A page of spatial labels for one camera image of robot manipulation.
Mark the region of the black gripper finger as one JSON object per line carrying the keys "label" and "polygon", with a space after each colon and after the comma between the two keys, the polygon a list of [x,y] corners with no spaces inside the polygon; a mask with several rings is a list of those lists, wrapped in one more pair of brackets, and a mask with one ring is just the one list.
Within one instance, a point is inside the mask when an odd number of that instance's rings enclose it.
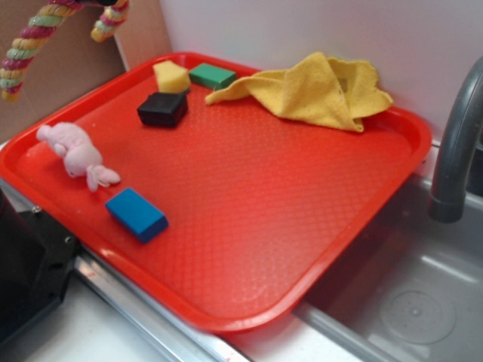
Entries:
{"label": "black gripper finger", "polygon": [[91,7],[109,7],[115,5],[117,0],[75,0],[76,3]]}

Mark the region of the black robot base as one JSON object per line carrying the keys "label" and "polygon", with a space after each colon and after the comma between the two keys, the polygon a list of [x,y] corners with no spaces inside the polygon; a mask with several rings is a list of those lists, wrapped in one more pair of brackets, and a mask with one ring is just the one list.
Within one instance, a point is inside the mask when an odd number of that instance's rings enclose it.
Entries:
{"label": "black robot base", "polygon": [[78,238],[50,214],[17,212],[1,193],[1,345],[63,303]]}

